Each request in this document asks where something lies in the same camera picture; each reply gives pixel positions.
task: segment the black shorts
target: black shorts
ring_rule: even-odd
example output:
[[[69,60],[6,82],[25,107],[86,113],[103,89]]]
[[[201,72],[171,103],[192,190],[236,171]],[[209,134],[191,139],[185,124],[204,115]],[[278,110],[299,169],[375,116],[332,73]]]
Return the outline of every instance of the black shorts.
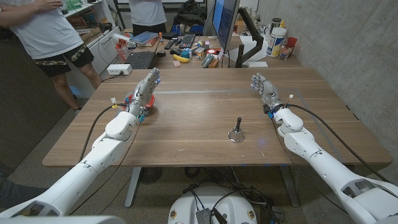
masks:
[[[65,56],[65,58],[67,58],[74,66],[78,68],[94,60],[94,56],[88,47],[85,44],[82,44],[79,47],[71,49],[70,51],[60,55],[42,59],[34,59],[34,62],[44,71],[47,76],[51,78],[65,72],[70,72],[71,69],[63,56]]]
[[[145,31],[154,32],[154,33],[165,33],[166,32],[166,25],[164,23],[154,26],[142,26],[142,25],[132,25],[132,34],[137,36]]]

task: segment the patterned shorts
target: patterned shorts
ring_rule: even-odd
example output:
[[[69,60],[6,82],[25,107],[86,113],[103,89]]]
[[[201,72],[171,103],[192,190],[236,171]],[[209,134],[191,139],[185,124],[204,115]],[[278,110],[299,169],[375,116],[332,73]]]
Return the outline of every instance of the patterned shorts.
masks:
[[[79,47],[60,55],[42,59],[34,59],[34,62],[44,71],[46,75],[51,78],[71,70],[65,58],[67,58],[74,66],[78,68],[94,60],[93,54],[85,44],[82,44]]]

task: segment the power strip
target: power strip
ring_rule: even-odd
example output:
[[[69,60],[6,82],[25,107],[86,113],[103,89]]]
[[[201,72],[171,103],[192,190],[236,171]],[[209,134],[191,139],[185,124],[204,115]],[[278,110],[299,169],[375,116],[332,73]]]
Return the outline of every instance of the power strip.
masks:
[[[132,68],[130,64],[112,64],[109,65],[107,71],[110,75],[119,75],[120,72],[123,72],[122,75],[130,75]]]

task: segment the table leg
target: table leg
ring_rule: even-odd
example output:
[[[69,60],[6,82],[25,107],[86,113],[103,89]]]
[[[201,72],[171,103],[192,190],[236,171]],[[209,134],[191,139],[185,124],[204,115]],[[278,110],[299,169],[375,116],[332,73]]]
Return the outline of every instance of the table leg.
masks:
[[[132,206],[134,196],[136,195],[136,190],[138,187],[138,179],[140,173],[141,173],[141,167],[132,168],[129,191],[127,192],[126,202],[124,203],[124,206],[126,206],[127,208]]]
[[[290,204],[293,207],[300,206],[299,198],[297,197],[297,192],[293,184],[293,178],[292,174],[290,173],[289,166],[280,166],[280,172],[282,173],[282,178],[285,182],[286,191],[290,198]]]

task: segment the monitor arm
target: monitor arm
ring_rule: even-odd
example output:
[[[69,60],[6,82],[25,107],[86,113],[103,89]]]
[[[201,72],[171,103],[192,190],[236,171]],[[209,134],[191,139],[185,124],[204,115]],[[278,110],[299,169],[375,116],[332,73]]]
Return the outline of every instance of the monitor arm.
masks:
[[[373,224],[398,214],[398,187],[351,172],[315,142],[303,120],[283,106],[276,88],[261,74],[252,76],[252,87],[262,96],[286,147],[305,159],[325,181],[357,224]]]
[[[239,45],[238,58],[236,59],[235,68],[241,68],[245,61],[247,61],[249,58],[253,57],[253,55],[255,55],[257,52],[259,52],[262,49],[262,43],[264,41],[264,38],[257,31],[256,26],[251,20],[251,16],[247,12],[247,10],[243,7],[239,7],[238,13],[240,13],[244,23],[248,27],[248,30],[252,36],[252,40],[256,41],[257,43],[256,46],[253,47],[250,51],[246,52],[246,54],[243,54],[244,44]]]
[[[142,121],[146,104],[159,83],[159,69],[153,68],[125,102],[124,111],[112,119],[94,141],[87,156],[43,194],[0,213],[0,219],[19,215],[65,216],[95,178],[126,152],[126,143],[133,136],[129,128]]]

